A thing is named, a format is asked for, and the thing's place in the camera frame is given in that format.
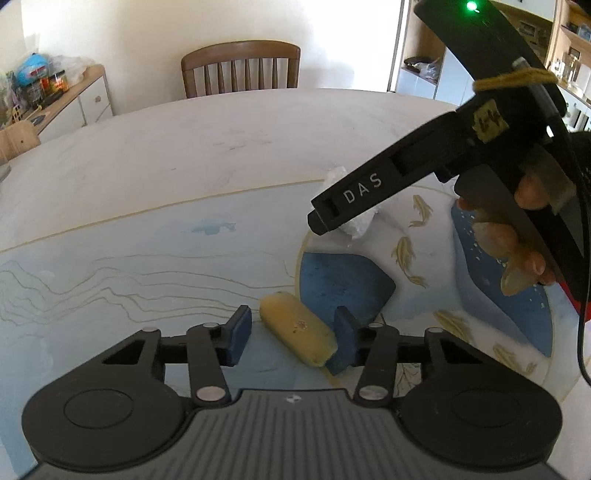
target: painted fish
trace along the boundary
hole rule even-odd
[[[423,197],[420,195],[413,195],[413,208],[418,211],[418,214],[421,216],[420,220],[413,220],[410,222],[409,227],[418,227],[418,226],[425,226],[429,219],[431,218],[431,214],[433,213],[433,209],[425,202]]]
[[[413,251],[413,243],[407,236],[403,236],[398,240],[396,247],[392,250],[392,257],[396,256],[396,264],[400,266],[402,273],[406,276],[410,283],[427,288],[427,281],[420,275],[412,275],[410,267],[413,259],[416,258]]]
[[[499,343],[495,343],[492,347],[492,351],[495,354],[495,358],[499,363],[502,363],[508,368],[511,368],[514,372],[517,372],[525,377],[529,377],[534,373],[537,364],[530,362],[525,369],[517,361],[515,354]]]
[[[466,324],[465,319],[454,315],[447,310],[433,312],[433,316],[439,323],[441,323],[441,326],[453,336],[458,337],[466,343],[472,343],[472,330]]]

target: human hand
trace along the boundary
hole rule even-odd
[[[550,199],[541,180],[527,173],[519,182],[515,201],[525,210],[539,210],[546,207]],[[508,259],[501,278],[504,295],[515,295],[537,283],[552,285],[556,281],[554,273],[546,268],[542,254],[520,243],[511,225],[488,221],[486,212],[475,209],[463,198],[458,199],[457,205],[462,210],[475,211],[472,228],[480,247],[494,258]]]

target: plastic bag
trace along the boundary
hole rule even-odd
[[[0,70],[0,128],[6,125],[11,117],[12,96],[6,75]]]
[[[50,60],[50,73],[55,74],[64,70],[68,85],[71,87],[82,81],[86,69],[95,62],[86,57],[64,57],[58,55]]]
[[[333,168],[328,172],[324,183],[322,184],[322,188],[320,192],[325,191],[331,185],[337,183],[340,179],[344,178],[347,175],[347,170],[345,167],[336,167]],[[366,212],[361,213],[357,217],[349,220],[346,224],[341,225],[340,229],[351,236],[353,240],[357,240],[361,238],[365,232],[367,232],[371,221],[374,219],[374,215],[378,211],[377,207],[372,207]]]
[[[441,73],[441,62],[439,60],[432,61],[431,63],[421,63],[419,76],[427,80],[433,80],[436,82],[439,79]]]

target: wooden chair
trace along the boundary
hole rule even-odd
[[[217,89],[218,93],[225,93],[223,81],[222,63],[230,62],[230,76],[232,79],[232,91],[238,91],[236,77],[236,61],[244,60],[245,90],[251,90],[250,59],[258,59],[258,89],[265,88],[263,59],[273,59],[271,88],[277,88],[277,59],[288,59],[287,62],[287,88],[296,88],[300,70],[300,48],[291,43],[274,40],[249,40],[219,43],[195,50],[183,57],[181,69],[187,98],[197,96],[195,83],[195,69],[204,67],[205,95],[212,94],[212,84],[209,77],[209,65],[217,63]]]

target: white cabinet door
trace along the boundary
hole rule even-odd
[[[538,17],[554,21],[554,9],[557,0],[496,0],[500,4],[520,8]]]
[[[564,90],[562,87],[560,87],[559,90],[566,101],[566,115],[563,118],[564,123],[567,127],[570,127],[570,129],[581,129],[580,123],[582,115],[586,115],[587,106],[584,102],[576,98],[570,92]]]
[[[107,105],[107,108],[105,108],[105,111],[101,113],[97,122],[102,122],[103,120],[106,120],[106,119],[112,118],[112,117],[113,117],[113,110],[111,109],[110,105]]]
[[[49,142],[54,138],[62,135],[72,133],[75,130],[83,127],[84,117],[82,116],[82,108],[78,98],[70,103],[55,117],[49,125],[47,125],[39,134],[41,143]]]
[[[432,100],[434,95],[435,95],[435,85],[433,85],[428,80],[418,77],[417,84],[414,88],[414,96],[415,97],[430,98]]]
[[[468,83],[466,84],[466,89],[464,90],[464,96],[462,97],[462,102],[460,103],[460,105],[464,105],[464,103],[466,103],[474,96],[474,89],[472,88],[472,83],[474,83],[474,80],[472,80],[472,77],[470,77]]]
[[[470,84],[469,89],[471,90],[472,77],[452,51],[446,48],[443,65],[441,66],[441,75],[437,82],[435,100],[459,106],[463,103],[468,84]]]
[[[80,94],[82,111],[88,125],[95,123],[109,106],[105,78],[101,77]]]
[[[591,109],[586,105],[581,107],[581,114],[579,115],[579,119],[577,120],[577,123],[574,126],[577,130],[583,131],[587,129],[587,125],[589,124],[590,111]]]
[[[402,95],[414,95],[417,86],[417,78],[416,75],[400,69],[398,83],[396,84],[396,93],[401,93]]]

